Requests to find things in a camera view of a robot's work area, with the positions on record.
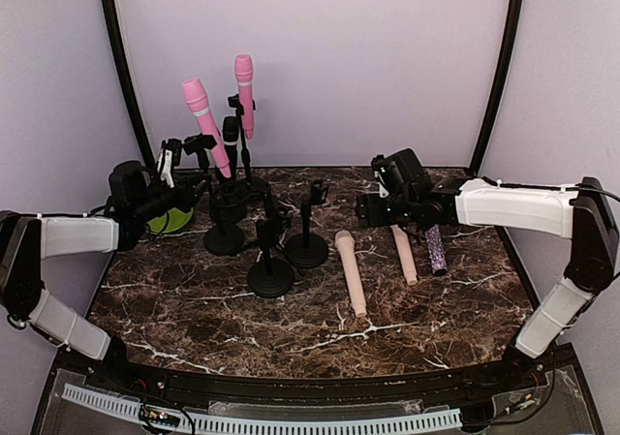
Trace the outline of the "tall beige microphone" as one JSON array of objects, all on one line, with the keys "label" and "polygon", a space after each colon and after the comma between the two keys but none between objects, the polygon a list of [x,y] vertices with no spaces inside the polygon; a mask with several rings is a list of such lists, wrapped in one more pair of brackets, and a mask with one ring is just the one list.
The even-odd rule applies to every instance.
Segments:
[{"label": "tall beige microphone", "polygon": [[366,300],[357,266],[355,240],[350,232],[339,231],[335,235],[334,245],[340,256],[355,315],[358,318],[364,318],[367,314]]}]

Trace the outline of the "black front rail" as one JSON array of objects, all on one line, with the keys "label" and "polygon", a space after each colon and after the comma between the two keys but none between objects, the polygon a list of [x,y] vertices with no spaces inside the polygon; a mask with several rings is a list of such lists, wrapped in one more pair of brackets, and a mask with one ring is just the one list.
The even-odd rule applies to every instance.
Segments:
[{"label": "black front rail", "polygon": [[502,360],[468,367],[387,377],[353,379],[267,379],[177,371],[129,362],[122,369],[74,352],[58,354],[47,376],[52,388],[68,378],[79,384],[135,396],[147,403],[206,409],[216,402],[258,405],[353,406],[419,400],[424,407],[476,406],[487,413],[492,397],[505,391],[552,383],[558,372],[578,359],[571,344],[558,345],[529,365],[522,376],[503,375]]}]

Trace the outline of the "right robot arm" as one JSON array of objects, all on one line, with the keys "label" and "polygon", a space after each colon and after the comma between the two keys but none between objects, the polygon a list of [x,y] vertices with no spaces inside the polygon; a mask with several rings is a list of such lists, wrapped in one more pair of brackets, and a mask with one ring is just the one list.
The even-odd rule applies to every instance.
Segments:
[{"label": "right robot arm", "polygon": [[371,169],[381,189],[356,199],[356,217],[364,228],[489,226],[570,241],[569,262],[560,280],[512,340],[509,357],[495,367],[494,381],[504,390],[528,379],[531,360],[619,276],[619,228],[609,205],[614,197],[594,177],[561,185],[473,176],[434,182],[410,148],[376,156]]}]

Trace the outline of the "black stand with textured grip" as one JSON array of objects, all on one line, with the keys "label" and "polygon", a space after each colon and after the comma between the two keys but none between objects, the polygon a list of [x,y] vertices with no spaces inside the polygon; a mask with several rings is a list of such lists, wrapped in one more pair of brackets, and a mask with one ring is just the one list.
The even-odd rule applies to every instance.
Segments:
[{"label": "black stand with textured grip", "polygon": [[226,154],[229,158],[231,180],[236,180],[238,163],[239,125],[235,116],[226,116],[223,121],[222,139]]}]

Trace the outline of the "beige microphone round head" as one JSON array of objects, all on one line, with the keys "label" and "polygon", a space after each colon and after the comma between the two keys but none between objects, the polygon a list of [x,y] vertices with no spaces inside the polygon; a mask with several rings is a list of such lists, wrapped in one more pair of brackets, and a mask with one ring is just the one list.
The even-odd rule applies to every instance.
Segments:
[{"label": "beige microphone round head", "polygon": [[409,237],[396,225],[390,228],[405,281],[409,286],[414,286],[419,281],[419,277]]}]

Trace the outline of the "round-base stand of tall beige mic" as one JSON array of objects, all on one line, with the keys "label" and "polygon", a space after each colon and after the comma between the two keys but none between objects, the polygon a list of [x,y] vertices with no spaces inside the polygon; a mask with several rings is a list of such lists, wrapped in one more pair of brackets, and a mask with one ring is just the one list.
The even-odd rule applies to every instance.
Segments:
[{"label": "round-base stand of tall beige mic", "polygon": [[283,296],[294,284],[293,268],[286,261],[274,259],[271,256],[270,231],[264,219],[256,223],[256,234],[261,258],[248,271],[248,286],[259,297]]}]

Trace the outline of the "black tripod mic stand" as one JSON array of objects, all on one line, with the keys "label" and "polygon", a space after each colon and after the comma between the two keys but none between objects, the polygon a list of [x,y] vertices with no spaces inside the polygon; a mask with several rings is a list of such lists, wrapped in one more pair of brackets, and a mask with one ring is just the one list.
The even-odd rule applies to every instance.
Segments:
[{"label": "black tripod mic stand", "polygon": [[224,222],[237,225],[244,233],[245,240],[238,254],[249,249],[260,250],[257,235],[247,237],[243,228],[246,221],[250,223],[264,219],[269,226],[271,248],[279,252],[299,275],[304,275],[302,268],[296,266],[285,253],[282,242],[292,225],[292,215],[286,206],[277,201],[268,183],[258,202],[249,201],[250,189],[243,180],[228,180],[214,190],[214,197]]}]

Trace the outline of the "pink microphone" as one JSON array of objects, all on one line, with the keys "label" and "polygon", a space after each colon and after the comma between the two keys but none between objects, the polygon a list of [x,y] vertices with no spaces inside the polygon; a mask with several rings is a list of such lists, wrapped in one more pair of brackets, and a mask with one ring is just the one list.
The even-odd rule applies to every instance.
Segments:
[{"label": "pink microphone", "polygon": [[189,110],[196,117],[201,132],[211,136],[215,140],[215,146],[211,150],[216,168],[229,179],[232,177],[230,160],[224,147],[220,132],[211,113],[206,89],[199,78],[186,80],[182,83],[185,102]]},{"label": "pink microphone", "polygon": [[250,54],[239,54],[234,59],[234,74],[237,82],[239,102],[243,107],[241,119],[245,138],[251,140],[255,131],[253,79],[254,66]]}]

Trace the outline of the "purple rhinestone microphone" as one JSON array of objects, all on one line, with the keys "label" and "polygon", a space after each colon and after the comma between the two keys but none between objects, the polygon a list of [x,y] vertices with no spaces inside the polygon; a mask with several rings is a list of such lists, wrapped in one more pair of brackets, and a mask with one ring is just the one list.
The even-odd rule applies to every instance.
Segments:
[{"label": "purple rhinestone microphone", "polygon": [[444,244],[437,225],[425,232],[427,250],[433,276],[444,276],[447,273],[447,262]]}]

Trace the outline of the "black clip mic stand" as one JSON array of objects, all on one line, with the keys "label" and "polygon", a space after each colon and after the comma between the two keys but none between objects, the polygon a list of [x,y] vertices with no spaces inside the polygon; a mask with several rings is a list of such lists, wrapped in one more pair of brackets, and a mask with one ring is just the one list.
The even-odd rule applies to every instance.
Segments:
[{"label": "black clip mic stand", "polygon": [[199,169],[203,174],[204,185],[209,196],[209,215],[213,226],[203,237],[204,247],[214,256],[235,256],[241,251],[245,237],[237,225],[224,222],[221,209],[215,202],[207,157],[207,151],[212,150],[215,144],[215,138],[212,136],[197,134],[183,141],[183,149],[188,156],[192,154],[197,156]]}]

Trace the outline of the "green round plate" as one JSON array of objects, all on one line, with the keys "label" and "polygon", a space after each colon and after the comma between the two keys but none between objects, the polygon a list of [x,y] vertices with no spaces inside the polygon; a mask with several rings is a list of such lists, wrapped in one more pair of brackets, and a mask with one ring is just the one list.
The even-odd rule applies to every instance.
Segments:
[{"label": "green round plate", "polygon": [[176,233],[191,222],[193,215],[193,208],[187,212],[172,208],[165,215],[150,220],[147,228],[151,234],[156,235]]}]

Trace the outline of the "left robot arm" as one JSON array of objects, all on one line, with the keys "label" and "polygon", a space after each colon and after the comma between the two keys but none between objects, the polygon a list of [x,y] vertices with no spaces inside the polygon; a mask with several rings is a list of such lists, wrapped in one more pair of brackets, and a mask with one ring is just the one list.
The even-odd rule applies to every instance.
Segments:
[{"label": "left robot arm", "polygon": [[137,383],[122,339],[84,317],[46,285],[49,261],[108,257],[136,248],[151,220],[190,211],[209,187],[207,171],[149,169],[136,160],[108,177],[107,201],[89,213],[1,213],[1,308],[10,326],[32,327],[53,344],[94,361],[116,392]]}]

